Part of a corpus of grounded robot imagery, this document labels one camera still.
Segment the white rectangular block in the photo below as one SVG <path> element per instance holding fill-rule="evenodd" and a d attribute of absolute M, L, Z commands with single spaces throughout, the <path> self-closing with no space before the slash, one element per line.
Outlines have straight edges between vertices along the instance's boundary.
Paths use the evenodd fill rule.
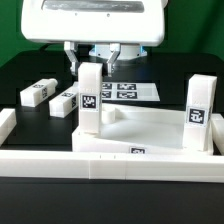
<path fill-rule="evenodd" d="M 15 109 L 3 109 L 0 113 L 0 146 L 16 126 Z"/>
<path fill-rule="evenodd" d="M 82 63 L 79 67 L 79 129 L 100 133 L 102 113 L 102 64 Z"/>
<path fill-rule="evenodd" d="M 78 106 L 78 88 L 70 87 L 49 102 L 50 116 L 66 117 Z"/>
<path fill-rule="evenodd" d="M 89 164 L 89 179 L 125 179 L 125 154 L 97 153 Z"/>
<path fill-rule="evenodd" d="M 53 151 L 0 150 L 0 176 L 89 178 L 86 154 Z"/>
<path fill-rule="evenodd" d="M 212 134 L 213 140 L 219 149 L 220 153 L 224 155 L 224 119 L 221 114 L 212 117 Z"/>
<path fill-rule="evenodd" d="M 127 180 L 216 182 L 221 178 L 220 156 L 127 155 Z"/>
<path fill-rule="evenodd" d="M 183 147 L 208 149 L 208 135 L 217 77 L 194 75 L 189 80 Z"/>
<path fill-rule="evenodd" d="M 55 93 L 56 86 L 56 79 L 41 79 L 20 92 L 21 105 L 26 107 L 36 107 Z"/>

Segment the tall white block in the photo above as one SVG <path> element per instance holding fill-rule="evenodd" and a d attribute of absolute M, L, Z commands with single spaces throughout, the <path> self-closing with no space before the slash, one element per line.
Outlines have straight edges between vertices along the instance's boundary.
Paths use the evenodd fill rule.
<path fill-rule="evenodd" d="M 0 146 L 16 126 L 15 109 L 3 109 L 0 113 Z"/>
<path fill-rule="evenodd" d="M 189 80 L 183 147 L 205 151 L 217 77 L 194 75 Z"/>
<path fill-rule="evenodd" d="M 100 133 L 102 113 L 102 64 L 82 63 L 79 67 L 79 130 Z"/>

